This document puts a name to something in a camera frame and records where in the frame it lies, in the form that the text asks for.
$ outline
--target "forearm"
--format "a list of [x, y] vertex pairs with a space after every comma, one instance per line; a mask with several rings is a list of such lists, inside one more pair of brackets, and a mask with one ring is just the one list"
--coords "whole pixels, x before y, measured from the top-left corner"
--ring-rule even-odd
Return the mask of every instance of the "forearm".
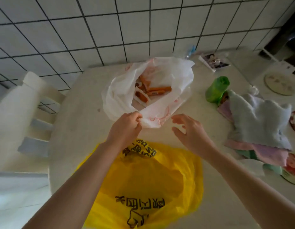
[[82, 228], [118, 152], [114, 145], [100, 144], [23, 229]]
[[237, 194], [245, 208], [263, 229], [295, 228], [295, 205], [237, 162], [215, 148], [209, 162]]

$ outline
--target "hand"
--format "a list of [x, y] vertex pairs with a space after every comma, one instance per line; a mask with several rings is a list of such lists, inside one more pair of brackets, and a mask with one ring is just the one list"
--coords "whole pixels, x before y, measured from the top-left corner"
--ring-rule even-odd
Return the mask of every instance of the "hand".
[[142, 130], [139, 119], [142, 115], [135, 111], [124, 113], [111, 127], [106, 142], [118, 146], [119, 151], [129, 146]]
[[182, 128], [186, 130], [186, 134], [181, 132], [178, 128], [172, 127], [175, 136], [180, 142], [188, 148], [188, 150], [206, 159], [210, 148], [215, 148], [215, 144], [206, 134], [201, 123], [185, 114], [178, 114], [171, 117], [173, 123], [183, 125]]

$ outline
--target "yellow plastic bag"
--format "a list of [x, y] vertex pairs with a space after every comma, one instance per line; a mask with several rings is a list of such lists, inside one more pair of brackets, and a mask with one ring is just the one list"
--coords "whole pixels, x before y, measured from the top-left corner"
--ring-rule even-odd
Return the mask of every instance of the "yellow plastic bag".
[[202, 196], [198, 156], [137, 139], [111, 165], [85, 226], [163, 228], [194, 211]]

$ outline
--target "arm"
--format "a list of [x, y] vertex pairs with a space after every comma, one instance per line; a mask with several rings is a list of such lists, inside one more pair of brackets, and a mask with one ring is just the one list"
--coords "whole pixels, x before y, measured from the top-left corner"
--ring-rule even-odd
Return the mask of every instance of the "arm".
[[295, 205], [292, 202], [251, 175], [233, 158], [220, 153], [198, 121], [184, 114], [174, 115], [172, 120], [186, 130], [184, 134], [173, 127], [177, 138], [222, 175], [261, 228], [295, 228]]
[[23, 229], [82, 228], [114, 159], [141, 131], [138, 112], [122, 115], [106, 142], [51, 196]]

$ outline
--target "tabletop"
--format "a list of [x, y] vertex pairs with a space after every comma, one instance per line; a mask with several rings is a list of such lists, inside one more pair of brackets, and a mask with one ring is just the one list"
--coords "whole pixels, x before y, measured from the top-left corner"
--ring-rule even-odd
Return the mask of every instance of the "tabletop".
[[[221, 75], [229, 78], [230, 89], [238, 94], [247, 92], [249, 82], [235, 66], [213, 73], [198, 60], [198, 56], [193, 61], [192, 96], [174, 114], [185, 113], [199, 120], [222, 152], [238, 157], [234, 150], [223, 145], [232, 124], [216, 111], [215, 104], [206, 101], [205, 90]], [[84, 72], [62, 103], [49, 142], [52, 193], [72, 175], [96, 144], [106, 139], [113, 122], [103, 111], [101, 92], [126, 66], [97, 67]], [[167, 120], [159, 129], [144, 128], [139, 138], [184, 148], [171, 131], [172, 126], [172, 122]], [[170, 224], [168, 228], [259, 228], [221, 175], [204, 161], [203, 176], [204, 195], [198, 210]], [[294, 185], [271, 172], [267, 172], [262, 179], [295, 203]]]

